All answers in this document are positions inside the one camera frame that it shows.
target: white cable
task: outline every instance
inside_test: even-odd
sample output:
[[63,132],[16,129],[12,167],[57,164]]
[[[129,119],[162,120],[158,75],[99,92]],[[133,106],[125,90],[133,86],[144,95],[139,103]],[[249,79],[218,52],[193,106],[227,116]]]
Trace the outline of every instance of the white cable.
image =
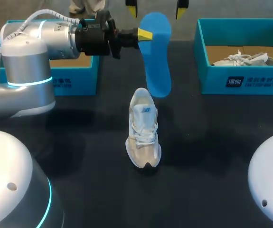
[[4,27],[3,27],[0,31],[0,44],[3,43],[4,40],[10,40],[10,39],[13,39],[16,36],[18,36],[35,17],[37,17],[41,14],[51,14],[56,18],[65,20],[65,21],[70,22],[75,25],[79,25],[79,21],[80,21],[80,19],[68,18],[64,15],[61,15],[60,13],[57,13],[57,12],[51,10],[51,9],[41,9],[41,10],[38,10],[37,12],[33,13],[31,16],[29,16],[16,32],[13,32],[12,34],[8,35],[5,39],[3,39],[3,33],[4,33]]

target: sneaker logo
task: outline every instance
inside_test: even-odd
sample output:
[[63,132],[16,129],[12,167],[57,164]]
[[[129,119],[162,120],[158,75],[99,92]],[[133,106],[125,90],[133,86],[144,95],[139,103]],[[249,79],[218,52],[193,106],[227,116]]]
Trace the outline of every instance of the sneaker logo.
[[150,112],[150,108],[143,108],[141,112],[142,113],[148,113],[148,112]]

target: black tabletop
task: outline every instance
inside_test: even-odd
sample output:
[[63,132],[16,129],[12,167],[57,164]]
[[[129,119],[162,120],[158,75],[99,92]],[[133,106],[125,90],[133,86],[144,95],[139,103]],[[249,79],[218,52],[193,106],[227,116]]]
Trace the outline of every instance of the black tabletop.
[[0,121],[58,191],[69,228],[273,228],[247,183],[256,148],[273,135],[273,96],[201,95],[193,43],[168,49],[172,91],[154,99],[159,170],[127,155],[128,107],[146,87],[141,54],[101,59],[97,96],[57,97],[45,115]]

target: white sneaker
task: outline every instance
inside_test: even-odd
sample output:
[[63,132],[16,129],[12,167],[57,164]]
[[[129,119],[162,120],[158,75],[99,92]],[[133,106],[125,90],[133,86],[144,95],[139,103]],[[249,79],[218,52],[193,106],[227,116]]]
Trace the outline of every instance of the white sneaker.
[[70,1],[70,6],[69,6],[69,13],[71,14],[80,14],[85,11],[85,7],[80,8],[73,2],[73,0]]
[[263,60],[266,62],[268,59],[267,53],[260,53],[254,56],[238,54],[230,55],[224,60],[220,60],[212,64],[213,66],[251,66],[253,62]]
[[129,107],[129,136],[126,149],[138,168],[156,167],[161,158],[161,148],[156,133],[157,109],[144,88],[135,91]]

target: teal box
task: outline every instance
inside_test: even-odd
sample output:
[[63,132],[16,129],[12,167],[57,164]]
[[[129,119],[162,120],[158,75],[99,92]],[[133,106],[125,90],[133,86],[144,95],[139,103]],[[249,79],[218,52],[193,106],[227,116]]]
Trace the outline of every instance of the teal box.
[[199,19],[194,43],[202,94],[273,95],[273,66],[211,66],[205,45],[273,47],[273,19]]
[[[95,95],[99,56],[91,56],[90,67],[52,67],[54,90],[56,96]],[[3,63],[0,65],[0,83],[7,83]]]

